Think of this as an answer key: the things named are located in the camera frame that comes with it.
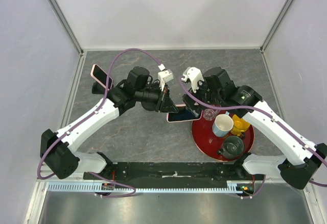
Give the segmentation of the pink case smartphone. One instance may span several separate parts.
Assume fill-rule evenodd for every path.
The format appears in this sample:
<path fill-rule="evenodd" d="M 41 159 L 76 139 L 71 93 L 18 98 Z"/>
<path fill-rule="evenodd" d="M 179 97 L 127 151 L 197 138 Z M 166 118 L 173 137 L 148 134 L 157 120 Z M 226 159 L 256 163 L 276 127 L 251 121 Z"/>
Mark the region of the pink case smartphone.
<path fill-rule="evenodd" d="M 185 121 L 194 121 L 199 120 L 200 118 L 186 118 L 184 115 L 184 111 L 186 109 L 185 104 L 177 105 L 179 109 L 178 113 L 168 113 L 167 114 L 167 122 L 174 123 L 174 122 L 185 122 Z"/>
<path fill-rule="evenodd" d="M 97 64 L 92 66 L 91 77 L 103 88 L 106 87 L 107 73 Z"/>

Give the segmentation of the black round base phone holder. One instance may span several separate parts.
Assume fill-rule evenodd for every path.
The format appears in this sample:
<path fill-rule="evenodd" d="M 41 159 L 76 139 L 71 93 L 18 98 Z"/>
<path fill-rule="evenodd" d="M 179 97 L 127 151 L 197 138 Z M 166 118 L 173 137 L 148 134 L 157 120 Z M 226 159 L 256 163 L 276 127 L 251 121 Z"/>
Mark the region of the black round base phone holder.
<path fill-rule="evenodd" d="M 153 102 L 143 101 L 143 102 L 141 102 L 141 106 L 147 111 L 155 111 L 155 112 L 159 111 L 158 102 L 153 103 Z"/>

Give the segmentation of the black folding phone stand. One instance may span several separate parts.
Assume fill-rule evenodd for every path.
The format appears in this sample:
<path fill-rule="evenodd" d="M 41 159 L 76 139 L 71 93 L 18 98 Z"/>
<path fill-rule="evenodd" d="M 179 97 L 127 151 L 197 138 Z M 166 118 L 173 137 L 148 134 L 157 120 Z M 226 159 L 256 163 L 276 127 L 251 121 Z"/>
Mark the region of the black folding phone stand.
<path fill-rule="evenodd" d="M 98 83 L 97 81 L 93 83 L 91 89 L 92 94 L 104 95 L 105 91 L 106 91 L 105 87 L 103 87 L 100 83 Z"/>

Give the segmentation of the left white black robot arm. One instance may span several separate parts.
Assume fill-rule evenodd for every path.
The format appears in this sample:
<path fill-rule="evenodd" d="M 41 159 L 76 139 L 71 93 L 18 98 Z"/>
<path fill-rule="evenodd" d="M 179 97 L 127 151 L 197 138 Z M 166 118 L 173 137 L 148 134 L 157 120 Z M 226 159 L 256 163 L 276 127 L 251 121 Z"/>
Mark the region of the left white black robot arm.
<path fill-rule="evenodd" d="M 126 79 L 105 89 L 105 97 L 80 118 L 56 132 L 50 129 L 41 135 L 40 157 L 53 172 L 65 179 L 74 172 L 93 171 L 101 180 L 112 174 L 110 160 L 103 153 L 78 152 L 81 144 L 103 125 L 118 118 L 137 102 L 147 111 L 177 113 L 178 109 L 169 95 L 167 82 L 173 79 L 171 70 L 158 73 L 153 80 L 143 67 L 134 67 Z"/>

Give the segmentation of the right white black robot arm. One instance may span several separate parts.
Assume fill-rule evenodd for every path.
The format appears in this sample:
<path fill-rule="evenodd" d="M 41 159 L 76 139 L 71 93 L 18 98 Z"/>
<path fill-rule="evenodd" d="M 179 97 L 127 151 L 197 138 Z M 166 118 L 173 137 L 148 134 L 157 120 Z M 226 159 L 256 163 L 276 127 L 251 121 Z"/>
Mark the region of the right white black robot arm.
<path fill-rule="evenodd" d="M 296 132 L 254 89 L 247 85 L 236 86 L 221 67 L 205 73 L 196 67 L 188 67 L 179 82 L 191 84 L 190 89 L 184 89 L 183 101 L 193 114 L 206 108 L 229 111 L 257 128 L 283 153 L 279 157 L 242 156 L 241 163 L 234 167 L 238 179 L 268 175 L 282 178 L 300 190 L 308 183 L 314 184 L 312 177 L 321 164 L 326 164 L 326 144 L 315 144 Z"/>

